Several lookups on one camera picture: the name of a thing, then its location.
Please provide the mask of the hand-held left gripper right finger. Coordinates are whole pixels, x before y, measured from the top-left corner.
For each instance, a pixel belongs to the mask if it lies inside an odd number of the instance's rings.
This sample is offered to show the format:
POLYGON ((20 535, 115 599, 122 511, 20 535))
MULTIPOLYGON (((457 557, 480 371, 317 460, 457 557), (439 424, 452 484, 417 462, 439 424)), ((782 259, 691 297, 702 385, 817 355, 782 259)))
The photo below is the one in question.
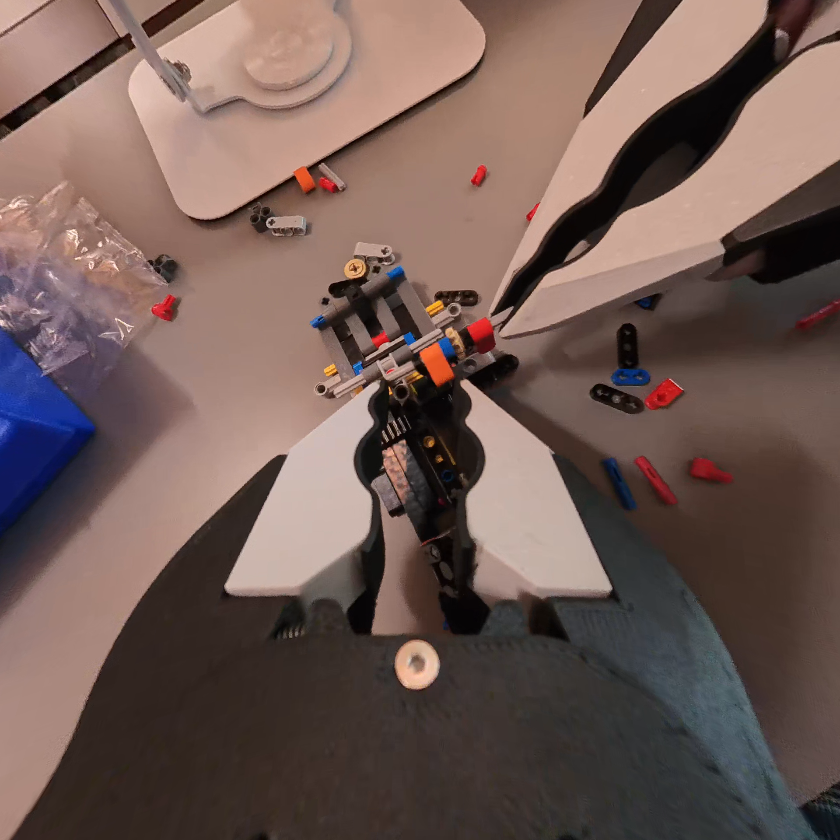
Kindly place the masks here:
POLYGON ((488 607, 604 599, 612 584, 553 451, 468 380, 457 380, 478 464, 465 495, 467 582, 488 607))

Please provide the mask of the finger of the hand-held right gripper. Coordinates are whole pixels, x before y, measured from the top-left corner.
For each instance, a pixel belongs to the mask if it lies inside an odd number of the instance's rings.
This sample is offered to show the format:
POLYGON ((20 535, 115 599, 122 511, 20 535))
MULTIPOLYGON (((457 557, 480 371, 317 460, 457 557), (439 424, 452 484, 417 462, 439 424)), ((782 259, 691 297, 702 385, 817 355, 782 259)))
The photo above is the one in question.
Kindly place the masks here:
POLYGON ((752 94, 695 173, 548 272, 499 324, 500 336, 546 332, 721 268, 729 233, 838 162, 838 82, 838 38, 797 53, 752 94))
POLYGON ((643 2, 563 153, 491 305, 577 317, 720 262, 677 187, 776 69, 769 2, 643 2))

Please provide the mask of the multicoloured lego assembly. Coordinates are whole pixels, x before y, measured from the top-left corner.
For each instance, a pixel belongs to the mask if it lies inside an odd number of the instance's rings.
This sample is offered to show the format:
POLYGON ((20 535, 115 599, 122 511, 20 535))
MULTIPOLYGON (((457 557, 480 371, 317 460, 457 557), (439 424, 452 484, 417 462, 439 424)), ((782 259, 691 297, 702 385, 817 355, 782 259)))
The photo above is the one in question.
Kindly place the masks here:
POLYGON ((331 364, 315 385, 319 396, 357 396, 387 383, 381 431, 383 468, 372 483, 391 516, 407 516, 437 582, 445 627, 475 634, 490 609, 470 590, 455 537, 458 508, 476 465, 461 440, 457 380, 485 392, 518 369, 518 358, 477 353, 462 307, 424 304, 401 266, 368 265, 363 282, 332 284, 311 320, 331 364))

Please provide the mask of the red lego axle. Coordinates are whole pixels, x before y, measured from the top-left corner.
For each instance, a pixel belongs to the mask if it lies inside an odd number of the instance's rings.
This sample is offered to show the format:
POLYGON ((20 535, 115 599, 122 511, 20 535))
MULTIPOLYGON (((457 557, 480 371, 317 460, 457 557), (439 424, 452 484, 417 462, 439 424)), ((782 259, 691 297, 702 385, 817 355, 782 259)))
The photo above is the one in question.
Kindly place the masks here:
POLYGON ((839 310, 840 300, 833 300, 827 303, 826 305, 822 306, 821 308, 817 309, 813 313, 810 313, 807 316, 797 320, 794 325, 794 329, 801 332, 811 330, 819 324, 838 315, 839 310))
POLYGON ((650 485, 657 499, 667 506, 675 506, 678 504, 675 492, 672 491, 668 483, 665 482, 664 478, 659 474, 648 458, 638 456, 634 459, 634 464, 650 485))

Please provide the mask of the blue lego axle pin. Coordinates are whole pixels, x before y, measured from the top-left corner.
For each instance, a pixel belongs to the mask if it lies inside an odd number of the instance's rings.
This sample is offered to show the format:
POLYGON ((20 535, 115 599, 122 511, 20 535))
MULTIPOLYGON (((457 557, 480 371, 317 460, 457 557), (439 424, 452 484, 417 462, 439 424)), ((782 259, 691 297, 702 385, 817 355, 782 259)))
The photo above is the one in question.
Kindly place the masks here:
POLYGON ((617 460, 612 457, 604 458, 601 464, 621 507, 625 511, 635 511, 637 509, 637 503, 634 494, 627 484, 617 460))

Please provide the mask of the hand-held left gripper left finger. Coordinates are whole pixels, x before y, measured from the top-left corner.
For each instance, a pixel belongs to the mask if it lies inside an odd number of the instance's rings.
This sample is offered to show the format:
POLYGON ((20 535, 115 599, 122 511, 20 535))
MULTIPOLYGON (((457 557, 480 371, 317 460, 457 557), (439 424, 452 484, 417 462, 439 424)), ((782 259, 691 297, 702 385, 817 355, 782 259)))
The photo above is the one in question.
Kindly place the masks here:
POLYGON ((366 386, 293 446, 224 585, 235 597, 336 602, 370 634, 385 570, 381 503, 387 386, 366 386))

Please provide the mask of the blue storage bin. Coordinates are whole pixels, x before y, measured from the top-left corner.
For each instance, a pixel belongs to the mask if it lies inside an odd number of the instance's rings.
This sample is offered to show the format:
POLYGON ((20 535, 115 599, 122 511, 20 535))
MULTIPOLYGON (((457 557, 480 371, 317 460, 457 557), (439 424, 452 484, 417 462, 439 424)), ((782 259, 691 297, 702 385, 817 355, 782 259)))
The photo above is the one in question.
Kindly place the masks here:
POLYGON ((1 532, 15 524, 94 435, 95 426, 1 331, 1 532))

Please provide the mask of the clear plastic bag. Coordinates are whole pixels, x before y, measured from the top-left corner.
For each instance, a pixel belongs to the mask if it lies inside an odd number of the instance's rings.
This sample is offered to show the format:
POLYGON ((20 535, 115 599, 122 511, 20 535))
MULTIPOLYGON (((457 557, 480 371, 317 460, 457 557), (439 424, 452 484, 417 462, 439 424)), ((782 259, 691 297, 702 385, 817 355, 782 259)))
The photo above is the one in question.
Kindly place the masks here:
POLYGON ((2 199, 2 330, 89 403, 166 295, 148 259, 69 182, 2 199))

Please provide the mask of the white monitor stand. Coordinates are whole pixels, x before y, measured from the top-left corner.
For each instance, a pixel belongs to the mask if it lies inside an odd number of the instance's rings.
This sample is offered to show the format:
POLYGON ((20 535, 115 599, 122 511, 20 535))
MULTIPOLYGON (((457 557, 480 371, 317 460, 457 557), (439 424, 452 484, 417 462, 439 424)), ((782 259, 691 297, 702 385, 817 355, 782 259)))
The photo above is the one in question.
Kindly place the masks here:
POLYGON ((271 90, 243 58, 256 34, 242 2, 155 48, 110 2, 143 56, 129 99, 177 207, 231 214, 470 73, 486 36, 461 2, 328 2, 330 55, 308 80, 271 90))

